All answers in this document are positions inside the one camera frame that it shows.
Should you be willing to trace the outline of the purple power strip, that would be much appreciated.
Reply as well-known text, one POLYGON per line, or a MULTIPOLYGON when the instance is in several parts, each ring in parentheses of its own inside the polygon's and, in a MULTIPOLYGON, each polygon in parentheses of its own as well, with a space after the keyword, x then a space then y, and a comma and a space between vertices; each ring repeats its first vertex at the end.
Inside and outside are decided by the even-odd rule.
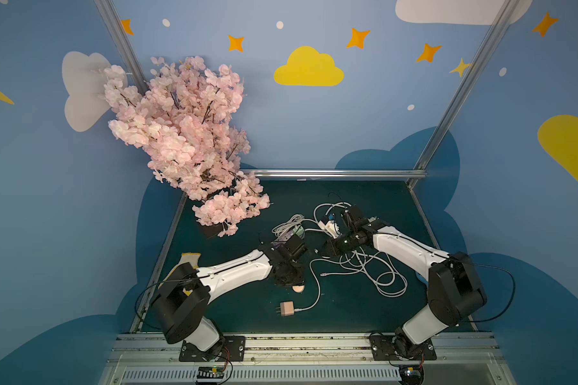
POLYGON ((284 234, 281 234, 276 241, 280 242, 280 243, 285 243, 287 242, 291 237, 293 237, 294 235, 296 235, 296 229, 290 229, 289 231, 285 232, 284 234))

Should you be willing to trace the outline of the green charger plug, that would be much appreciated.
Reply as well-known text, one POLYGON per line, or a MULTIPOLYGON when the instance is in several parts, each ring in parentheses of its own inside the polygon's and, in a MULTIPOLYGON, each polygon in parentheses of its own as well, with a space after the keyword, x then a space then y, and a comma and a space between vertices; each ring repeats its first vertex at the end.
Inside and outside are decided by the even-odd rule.
POLYGON ((294 234, 300 238, 303 238, 305 235, 305 229, 303 228, 303 226, 296 226, 294 229, 294 234))

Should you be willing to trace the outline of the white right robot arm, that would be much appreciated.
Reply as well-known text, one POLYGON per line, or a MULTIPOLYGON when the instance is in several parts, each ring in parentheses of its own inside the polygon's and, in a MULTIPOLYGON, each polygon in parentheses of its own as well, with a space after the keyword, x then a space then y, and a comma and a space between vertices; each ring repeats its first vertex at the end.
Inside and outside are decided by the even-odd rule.
POLYGON ((471 257, 447 253, 409 237, 381 219, 365 217, 356 206, 341 214, 348 231, 328 243, 335 255, 361 246, 388 254, 427 282, 427 304, 397 329, 405 350, 420 347, 431 337, 459 324, 487 304, 486 292, 471 257))

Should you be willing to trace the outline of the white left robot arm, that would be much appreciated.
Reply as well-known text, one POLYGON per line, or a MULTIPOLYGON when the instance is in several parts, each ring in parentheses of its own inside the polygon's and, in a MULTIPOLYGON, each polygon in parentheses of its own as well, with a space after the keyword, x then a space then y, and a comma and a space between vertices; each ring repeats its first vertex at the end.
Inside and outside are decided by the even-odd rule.
POLYGON ((306 251, 303 239, 292 235, 216 266, 196 267, 198 256, 181 258, 150 300, 165 341, 187 342, 200 352, 213 351, 222 335, 206 317, 210 303, 232 290, 269 277, 281 287, 303 285, 304 267, 298 260, 306 251))

